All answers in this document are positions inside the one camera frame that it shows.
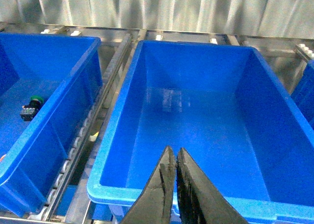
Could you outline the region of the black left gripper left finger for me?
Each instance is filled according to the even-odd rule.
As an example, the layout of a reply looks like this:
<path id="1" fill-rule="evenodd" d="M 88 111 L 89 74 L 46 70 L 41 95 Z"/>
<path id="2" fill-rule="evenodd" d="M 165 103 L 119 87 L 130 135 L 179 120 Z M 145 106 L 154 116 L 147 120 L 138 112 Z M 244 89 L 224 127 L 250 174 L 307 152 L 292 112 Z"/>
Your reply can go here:
<path id="1" fill-rule="evenodd" d="M 169 224 L 173 205 L 176 160 L 166 146 L 142 193 L 121 220 L 122 224 Z"/>

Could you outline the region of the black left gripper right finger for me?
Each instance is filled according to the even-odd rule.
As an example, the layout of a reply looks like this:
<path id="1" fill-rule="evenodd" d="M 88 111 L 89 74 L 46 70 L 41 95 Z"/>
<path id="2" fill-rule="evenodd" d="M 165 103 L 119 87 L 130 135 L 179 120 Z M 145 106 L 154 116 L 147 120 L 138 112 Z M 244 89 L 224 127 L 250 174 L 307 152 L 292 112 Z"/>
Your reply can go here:
<path id="1" fill-rule="evenodd" d="M 177 197 L 183 224 L 248 223 L 226 201 L 185 148 L 177 155 Z"/>

